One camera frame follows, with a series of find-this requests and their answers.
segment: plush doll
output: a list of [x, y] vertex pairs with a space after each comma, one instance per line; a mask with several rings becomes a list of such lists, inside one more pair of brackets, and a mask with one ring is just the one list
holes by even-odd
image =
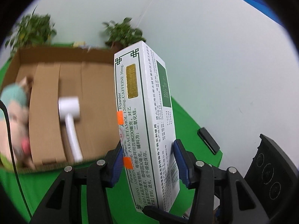
[[[23, 166], [35, 168], [28, 136], [28, 102], [31, 88], [32, 80], [25, 77], [20, 83], [6, 86], [0, 96], [0, 100], [5, 104], [8, 111], [13, 157], [17, 168]], [[13, 169], [6, 121], [2, 111], [0, 112], [0, 158], [5, 168]]]

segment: potted plant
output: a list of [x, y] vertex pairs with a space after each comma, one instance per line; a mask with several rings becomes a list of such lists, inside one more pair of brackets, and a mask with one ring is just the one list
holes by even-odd
[[5, 42], [5, 47], [10, 45], [11, 57], [19, 47], [50, 43], [50, 38], [57, 34], [53, 29], [54, 23], [50, 22], [51, 16], [34, 14], [34, 11], [31, 15], [23, 16], [8, 34], [9, 39]]
[[139, 28], [131, 27], [131, 19], [125, 18], [122, 23], [103, 22], [106, 26], [106, 33], [110, 36], [105, 44], [116, 51], [120, 51], [141, 40], [145, 42], [146, 39], [142, 37], [142, 31]]

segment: cardboard box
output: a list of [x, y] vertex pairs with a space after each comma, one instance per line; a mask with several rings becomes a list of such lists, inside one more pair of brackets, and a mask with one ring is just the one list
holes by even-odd
[[25, 76], [33, 77], [29, 139], [36, 171], [74, 164], [65, 125], [59, 121], [61, 96], [79, 97], [75, 128], [84, 161], [99, 159], [118, 144], [113, 55], [107, 49], [58, 47], [23, 48], [15, 54], [1, 90]]
[[169, 211], [179, 192], [165, 63], [144, 42], [114, 55], [115, 92], [124, 165], [135, 208]]

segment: blue gripper pad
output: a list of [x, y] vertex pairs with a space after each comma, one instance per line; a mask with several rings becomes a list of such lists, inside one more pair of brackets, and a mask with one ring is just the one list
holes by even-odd
[[114, 161], [114, 164], [113, 164], [113, 167], [111, 170], [111, 174], [112, 174], [111, 181], [110, 181], [111, 187], [113, 187], [119, 181], [123, 166], [124, 166], [123, 149], [121, 147], [116, 156], [116, 159]]
[[183, 184], [186, 185], [186, 187], [188, 188], [191, 184], [189, 180], [189, 169], [187, 167], [183, 153], [180, 150], [179, 144], [176, 140], [173, 142], [173, 154], [176, 160], [176, 164], [178, 166], [178, 174], [180, 180], [182, 180]]

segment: table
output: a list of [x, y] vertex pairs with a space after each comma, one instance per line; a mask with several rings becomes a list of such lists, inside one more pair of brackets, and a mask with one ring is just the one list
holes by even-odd
[[[7, 70], [8, 64], [9, 62], [6, 63], [0, 70], [0, 82], [3, 80], [3, 76]], [[199, 125], [173, 98], [172, 108], [176, 137], [181, 139], [186, 150], [192, 151], [198, 160], [202, 160], [208, 164], [219, 167], [222, 158], [222, 152], [219, 151], [216, 155], [212, 154], [205, 143], [197, 135]], [[83, 164], [77, 167], [86, 167], [90, 164], [91, 163]], [[19, 174], [21, 186], [32, 214], [60, 172], [61, 169], [43, 173]], [[14, 173], [6, 172], [1, 168], [0, 181], [17, 210], [27, 221], [29, 221], [29, 215], [19, 192]], [[180, 181], [180, 192], [170, 210], [170, 213], [181, 216], [191, 206], [193, 195], [194, 190], [186, 189], [185, 185], [183, 185], [183, 183]], [[143, 213], [138, 213], [135, 211], [124, 170], [122, 171], [120, 180], [115, 187], [113, 189], [107, 189], [107, 196], [110, 204], [111, 214], [114, 221], [118, 224], [158, 223], [157, 221], [145, 216]], [[88, 223], [86, 186], [82, 186], [81, 199], [82, 223]]]

